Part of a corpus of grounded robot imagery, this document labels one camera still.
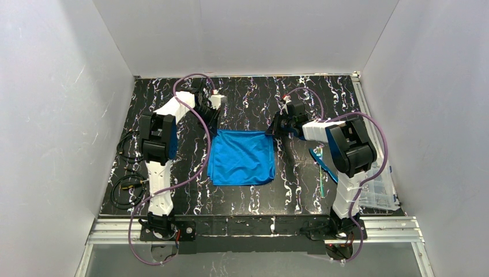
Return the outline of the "blue cloth napkin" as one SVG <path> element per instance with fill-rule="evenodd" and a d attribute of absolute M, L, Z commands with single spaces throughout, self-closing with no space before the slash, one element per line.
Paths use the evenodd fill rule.
<path fill-rule="evenodd" d="M 217 131 L 207 176 L 214 186 L 256 186 L 274 180 L 273 137 L 263 131 Z"/>

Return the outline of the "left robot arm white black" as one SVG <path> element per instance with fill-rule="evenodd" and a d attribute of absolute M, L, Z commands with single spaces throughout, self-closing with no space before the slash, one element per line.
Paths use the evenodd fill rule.
<path fill-rule="evenodd" d="M 177 124 L 187 114 L 197 117 L 212 137 L 217 134 L 221 106 L 227 98 L 213 90 L 210 97 L 202 88 L 178 91 L 162 107 L 140 118 L 140 152 L 146 164 L 150 197 L 146 223 L 143 225 L 167 235 L 172 230 L 171 167 L 178 150 Z"/>

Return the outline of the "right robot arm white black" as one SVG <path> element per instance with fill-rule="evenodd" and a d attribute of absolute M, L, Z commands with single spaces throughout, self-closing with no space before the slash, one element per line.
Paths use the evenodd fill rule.
<path fill-rule="evenodd" d="M 359 196 L 368 181 L 367 173 L 377 161 L 377 150 L 363 120 L 373 119 L 364 113 L 352 112 L 335 119 L 309 119 L 304 105 L 286 103 L 275 113 L 266 135 L 278 137 L 293 134 L 305 141 L 324 143 L 337 170 L 336 198 L 330 214 L 330 229 L 338 233 L 352 227 L 361 228 Z"/>

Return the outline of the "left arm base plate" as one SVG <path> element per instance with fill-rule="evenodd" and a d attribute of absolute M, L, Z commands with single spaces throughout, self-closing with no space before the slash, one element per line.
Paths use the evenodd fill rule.
<path fill-rule="evenodd" d="M 194 221 L 182 221 L 174 216 L 162 218 L 139 218 L 141 226 L 141 241 L 194 241 L 196 237 L 196 223 Z"/>

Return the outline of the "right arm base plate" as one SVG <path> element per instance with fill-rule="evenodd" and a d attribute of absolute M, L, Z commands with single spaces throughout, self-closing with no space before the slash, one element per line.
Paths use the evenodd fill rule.
<path fill-rule="evenodd" d="M 335 240 L 326 243 L 326 254 L 332 260 L 348 260 L 353 256 L 353 243 L 368 238 L 364 221 L 358 217 L 356 221 L 359 227 L 350 218 L 314 218 L 299 229 L 299 234 L 312 241 Z"/>

